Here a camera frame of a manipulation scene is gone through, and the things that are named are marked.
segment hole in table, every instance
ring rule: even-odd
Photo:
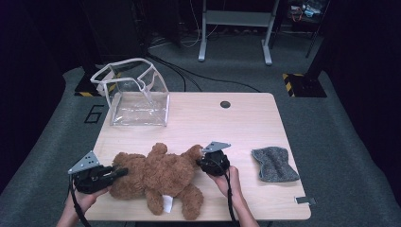
[[[220,102],[220,107],[222,107],[224,109],[230,108],[230,106],[231,106],[231,103],[229,101]]]

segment transparent vinyl bag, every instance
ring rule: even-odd
[[[130,59],[109,63],[91,77],[91,82],[107,99],[111,125],[167,125],[169,92],[151,62]]]

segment table top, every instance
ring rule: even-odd
[[[230,102],[222,108],[221,101]],[[266,183],[259,180],[260,164],[252,149],[282,147],[288,150],[288,163],[298,172],[286,132],[273,95],[267,93],[170,93],[167,126],[110,126],[110,112],[94,147],[104,166],[112,164],[120,151],[147,155],[155,143],[168,147],[167,153],[181,154],[193,145],[206,147],[210,142],[229,143],[223,152],[232,166],[239,169],[242,191],[257,220],[301,220],[310,218],[301,180],[290,183]],[[231,220],[227,199],[201,169],[193,184],[200,189],[204,203],[197,221]],[[86,213],[91,220],[166,221],[184,220],[182,204],[174,200],[171,213],[154,216],[145,196],[119,201],[103,195]]]

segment gray cloth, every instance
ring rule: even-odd
[[[298,173],[288,164],[288,151],[285,148],[253,149],[252,155],[260,163],[260,180],[269,183],[284,183],[300,179]]]

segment brown teddy bear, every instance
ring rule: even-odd
[[[194,220],[201,213],[203,203],[201,191],[191,183],[201,149],[202,146],[195,145],[181,155],[166,154],[167,146],[157,143],[148,157],[120,152],[113,165],[126,167],[128,175],[115,180],[110,194],[120,200],[131,200],[145,194],[148,208],[154,215],[163,213],[162,195],[178,198],[183,203],[184,218]]]

